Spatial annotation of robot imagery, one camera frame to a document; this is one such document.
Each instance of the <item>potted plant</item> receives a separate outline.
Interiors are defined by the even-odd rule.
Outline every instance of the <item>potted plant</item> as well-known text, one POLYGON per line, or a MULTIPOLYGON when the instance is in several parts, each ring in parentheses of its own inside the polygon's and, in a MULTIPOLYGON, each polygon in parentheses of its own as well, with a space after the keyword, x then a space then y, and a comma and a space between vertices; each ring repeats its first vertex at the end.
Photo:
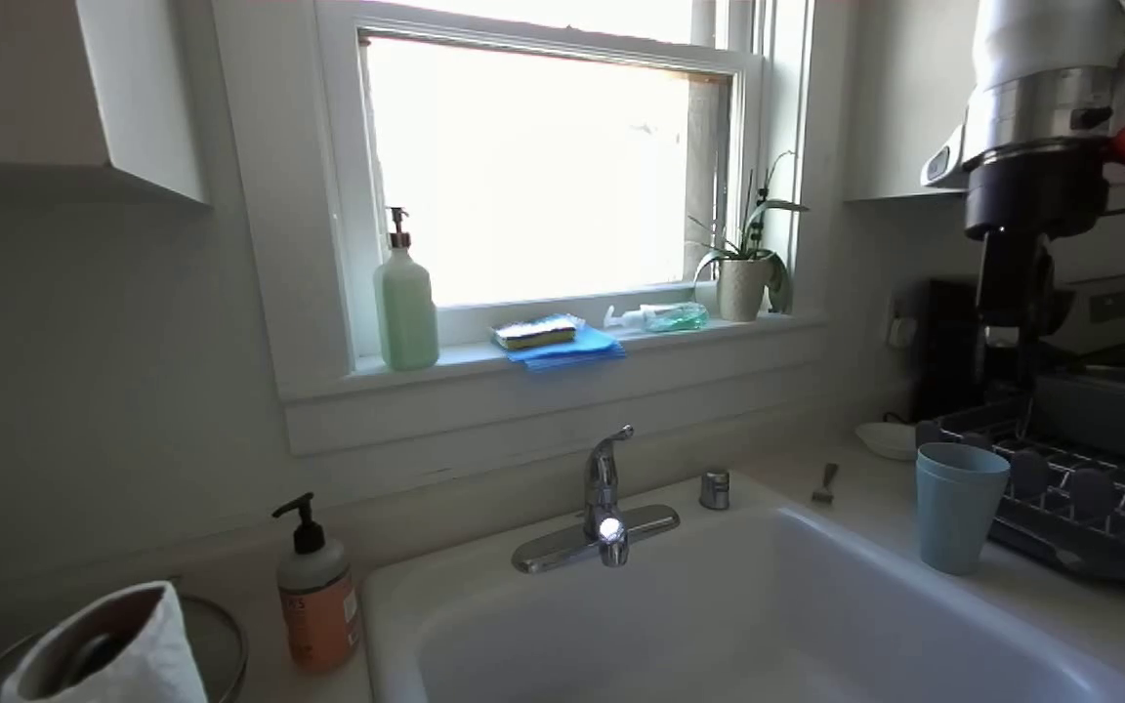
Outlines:
POLYGON ((770 307, 784 312, 795 286, 791 264, 783 254, 766 251, 766 216, 770 210, 804 210, 791 198, 770 198, 766 187, 758 187, 754 210, 735 241, 718 254, 718 316, 723 320, 754 320, 761 307, 761 298, 770 288, 770 307))

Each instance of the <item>soap dispenser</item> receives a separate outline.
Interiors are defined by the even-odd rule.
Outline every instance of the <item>soap dispenser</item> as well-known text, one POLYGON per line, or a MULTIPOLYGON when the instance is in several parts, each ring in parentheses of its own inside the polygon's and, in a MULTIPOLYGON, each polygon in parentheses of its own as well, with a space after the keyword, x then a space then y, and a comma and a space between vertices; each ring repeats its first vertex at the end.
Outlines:
POLYGON ((384 359, 391 371, 422 371, 439 364, 435 282, 409 259, 407 210, 391 208, 391 259, 375 269, 384 359))
POLYGON ((278 568, 289 654, 301 673, 332 673, 360 648, 353 560, 314 518, 314 491, 280 502, 296 513, 293 553, 278 568))

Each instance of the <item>sink basin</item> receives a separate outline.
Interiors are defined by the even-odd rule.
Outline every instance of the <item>sink basin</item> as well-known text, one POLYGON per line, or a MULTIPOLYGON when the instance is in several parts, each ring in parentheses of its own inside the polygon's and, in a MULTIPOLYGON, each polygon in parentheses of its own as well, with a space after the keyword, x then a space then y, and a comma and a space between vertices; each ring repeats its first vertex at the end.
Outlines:
POLYGON ((668 502, 679 527, 628 568, 520 573, 538 527, 366 578, 381 703, 1125 703, 1125 677, 735 476, 735 508, 668 502))

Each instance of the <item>cup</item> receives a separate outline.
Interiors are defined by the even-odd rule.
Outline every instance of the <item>cup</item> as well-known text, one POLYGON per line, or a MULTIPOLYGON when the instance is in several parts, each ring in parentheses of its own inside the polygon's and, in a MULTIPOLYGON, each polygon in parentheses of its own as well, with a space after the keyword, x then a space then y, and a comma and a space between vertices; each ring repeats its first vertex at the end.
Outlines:
POLYGON ((1009 484, 1009 461, 979 447, 925 443, 914 453, 914 474, 921 564, 951 573, 972 570, 1009 484))

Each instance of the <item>countertop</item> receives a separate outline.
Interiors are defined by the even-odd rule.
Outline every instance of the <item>countertop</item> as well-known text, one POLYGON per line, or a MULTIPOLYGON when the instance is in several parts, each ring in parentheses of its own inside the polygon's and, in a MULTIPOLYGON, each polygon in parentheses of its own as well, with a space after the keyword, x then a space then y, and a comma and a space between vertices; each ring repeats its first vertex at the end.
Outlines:
MULTIPOLYGON (((848 433, 815 433, 729 469, 741 469, 804 513, 864 534, 891 560, 914 560, 910 461, 879 461, 848 433), (832 484, 835 500, 832 508, 813 508, 808 491, 821 484, 830 461, 841 466, 832 484)), ((270 578, 274 560, 274 548, 237 548, 181 573, 185 595, 228 605, 248 633, 250 673, 237 700, 371 703, 366 648, 332 677, 293 673, 270 578)), ((1125 595, 1069 581, 994 543, 986 548, 979 570, 951 581, 1125 673, 1125 595)))

